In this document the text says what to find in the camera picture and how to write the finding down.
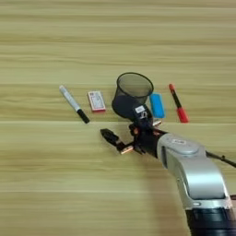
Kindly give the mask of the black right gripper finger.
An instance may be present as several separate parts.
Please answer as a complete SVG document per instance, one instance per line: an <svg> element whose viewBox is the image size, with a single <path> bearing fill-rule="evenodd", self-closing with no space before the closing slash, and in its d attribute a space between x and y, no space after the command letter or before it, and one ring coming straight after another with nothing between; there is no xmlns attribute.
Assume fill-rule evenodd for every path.
<svg viewBox="0 0 236 236"><path fill-rule="evenodd" d="M101 129L100 133L102 137L111 145L115 146L118 150L125 148L125 144L120 140L120 138L110 129Z"/></svg>

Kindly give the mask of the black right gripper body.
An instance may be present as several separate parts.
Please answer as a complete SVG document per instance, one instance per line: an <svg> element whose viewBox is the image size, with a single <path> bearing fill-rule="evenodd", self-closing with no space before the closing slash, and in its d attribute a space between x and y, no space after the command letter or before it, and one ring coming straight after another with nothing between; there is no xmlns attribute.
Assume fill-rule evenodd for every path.
<svg viewBox="0 0 236 236"><path fill-rule="evenodd" d="M166 134L165 131L160 130L161 120L144 119L140 121L133 121L129 125L130 134L134 140L131 143L119 143L119 152L125 154L130 151L135 151L139 154L148 153L153 157L158 156L158 142L159 139Z"/></svg>

